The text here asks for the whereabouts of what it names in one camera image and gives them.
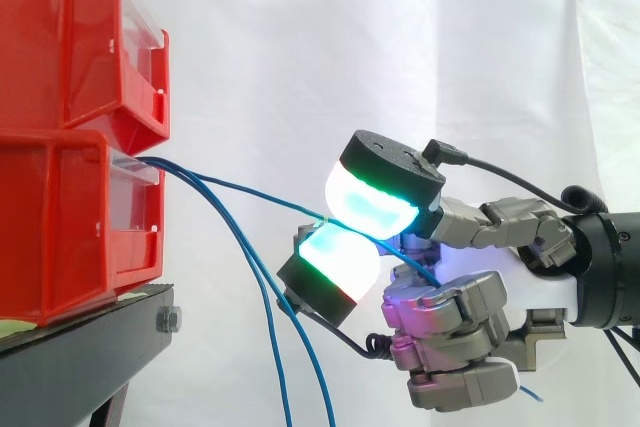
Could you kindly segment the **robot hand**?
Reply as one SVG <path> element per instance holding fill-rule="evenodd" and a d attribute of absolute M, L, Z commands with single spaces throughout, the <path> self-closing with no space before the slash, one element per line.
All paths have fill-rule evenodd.
<path fill-rule="evenodd" d="M 525 199 L 473 207 L 442 195 L 443 164 L 497 172 L 437 140 L 419 151 L 374 132 L 355 132 L 326 184 L 336 221 L 301 227 L 293 255 L 279 270 L 292 309 L 338 329 L 398 235 L 456 249 L 514 248 L 535 274 L 576 256 L 560 213 L 590 210 L 582 188 L 569 186 L 553 197 L 529 186 Z M 520 386 L 514 363 L 495 355 L 509 334 L 507 299 L 495 270 L 440 282 L 421 263 L 405 259 L 383 294 L 393 335 L 369 336 L 367 353 L 409 373 L 416 407 L 450 412 L 502 401 Z"/>

